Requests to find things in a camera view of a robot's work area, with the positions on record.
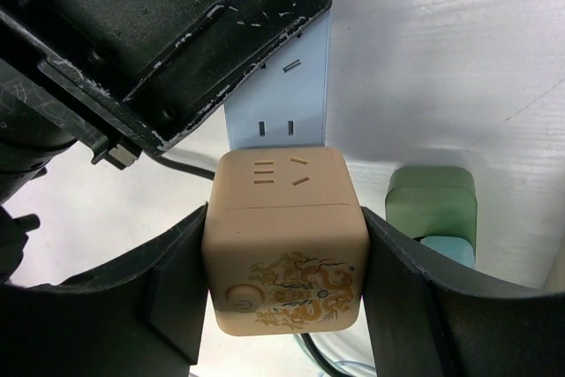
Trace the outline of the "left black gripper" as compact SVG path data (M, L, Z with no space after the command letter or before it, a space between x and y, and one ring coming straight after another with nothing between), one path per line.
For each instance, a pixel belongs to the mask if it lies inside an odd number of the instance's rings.
M75 139L21 101L20 94L41 89L18 70L1 63L1 202L45 172L46 165ZM23 260L28 232L41 225L37 215L12 218L1 210L1 278L7 280Z

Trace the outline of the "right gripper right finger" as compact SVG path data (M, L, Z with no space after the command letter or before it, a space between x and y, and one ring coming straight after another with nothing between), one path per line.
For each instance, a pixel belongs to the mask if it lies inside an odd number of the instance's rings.
M564 295L502 281L369 208L364 303L379 376L562 376Z

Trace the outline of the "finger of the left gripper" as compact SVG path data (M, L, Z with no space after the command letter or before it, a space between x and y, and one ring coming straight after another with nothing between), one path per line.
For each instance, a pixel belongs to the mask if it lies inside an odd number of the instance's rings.
M118 168L200 126L332 0L1 0L4 89Z

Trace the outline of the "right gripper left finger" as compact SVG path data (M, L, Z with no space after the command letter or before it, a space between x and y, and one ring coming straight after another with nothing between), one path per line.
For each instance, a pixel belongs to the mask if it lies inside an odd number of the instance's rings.
M58 285L1 286L3 376L186 376L207 303L207 207Z

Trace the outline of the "green power strip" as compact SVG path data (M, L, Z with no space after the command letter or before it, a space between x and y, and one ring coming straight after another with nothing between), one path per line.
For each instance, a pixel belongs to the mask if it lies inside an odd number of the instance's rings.
M385 198L385 219L420 243L428 236L463 238L476 259L478 201L472 174L455 166L396 170Z

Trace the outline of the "beige dragon cube adapter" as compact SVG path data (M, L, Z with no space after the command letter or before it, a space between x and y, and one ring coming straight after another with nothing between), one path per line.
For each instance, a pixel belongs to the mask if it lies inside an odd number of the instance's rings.
M358 318L368 251L365 219L339 150L243 149L219 161L202 255L224 333L350 327Z

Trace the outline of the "light blue power strip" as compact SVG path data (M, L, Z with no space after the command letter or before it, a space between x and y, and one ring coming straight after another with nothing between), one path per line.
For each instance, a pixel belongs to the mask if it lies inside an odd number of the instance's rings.
M224 103L230 149L323 146L330 13L302 30Z

